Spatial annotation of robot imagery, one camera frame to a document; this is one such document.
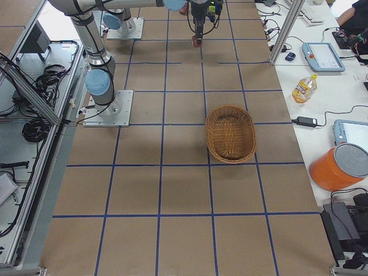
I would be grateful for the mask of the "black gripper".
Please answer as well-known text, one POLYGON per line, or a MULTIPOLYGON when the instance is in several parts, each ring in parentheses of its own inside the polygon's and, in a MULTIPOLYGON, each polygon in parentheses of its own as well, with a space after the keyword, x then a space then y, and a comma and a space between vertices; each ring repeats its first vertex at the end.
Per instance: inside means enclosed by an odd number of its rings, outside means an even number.
POLYGON ((205 18, 208 13, 208 1, 192 0, 190 3, 191 14, 195 26, 194 46, 201 46, 201 35, 204 32, 205 18))

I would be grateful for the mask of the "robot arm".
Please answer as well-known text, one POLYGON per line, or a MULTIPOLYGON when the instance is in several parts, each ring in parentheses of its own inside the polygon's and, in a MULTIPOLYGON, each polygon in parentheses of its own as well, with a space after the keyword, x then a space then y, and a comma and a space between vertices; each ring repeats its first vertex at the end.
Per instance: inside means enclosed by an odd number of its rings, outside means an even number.
POLYGON ((184 1, 50 1, 58 11, 71 21, 85 46, 91 71, 85 77, 85 86, 95 103, 97 116, 116 118, 121 113, 122 103, 114 89, 116 63, 108 52, 94 21, 93 10, 99 10, 120 21, 131 19, 130 9, 136 7, 166 7, 178 11, 184 1))

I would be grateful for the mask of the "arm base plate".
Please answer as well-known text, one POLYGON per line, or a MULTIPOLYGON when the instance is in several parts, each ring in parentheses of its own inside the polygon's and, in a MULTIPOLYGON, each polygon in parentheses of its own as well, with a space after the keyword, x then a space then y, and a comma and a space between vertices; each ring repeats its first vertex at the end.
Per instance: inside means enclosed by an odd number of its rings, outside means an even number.
POLYGON ((84 127, 128 127, 130 123, 133 90, 116 90, 115 100, 105 110, 103 106, 95 106, 86 111, 87 119, 84 127))
POLYGON ((106 23, 106 26, 109 28, 108 40, 140 40, 144 18, 130 18, 126 21, 115 18, 112 22, 106 23))

